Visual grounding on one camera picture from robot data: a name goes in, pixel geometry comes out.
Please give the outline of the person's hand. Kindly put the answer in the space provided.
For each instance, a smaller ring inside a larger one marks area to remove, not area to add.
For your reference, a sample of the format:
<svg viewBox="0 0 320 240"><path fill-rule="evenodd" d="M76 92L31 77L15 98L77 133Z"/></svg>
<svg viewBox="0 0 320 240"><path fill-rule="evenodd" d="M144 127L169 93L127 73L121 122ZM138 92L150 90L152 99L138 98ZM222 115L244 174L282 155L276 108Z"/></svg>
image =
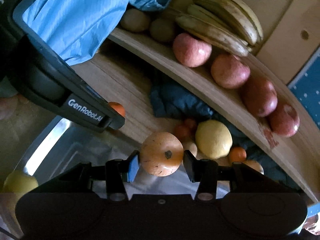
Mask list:
<svg viewBox="0 0 320 240"><path fill-rule="evenodd" d="M18 103L26 104L29 102L28 99L23 97L21 94L17 94L10 98L0 99L0 120L7 120L10 118L16 110Z"/></svg>

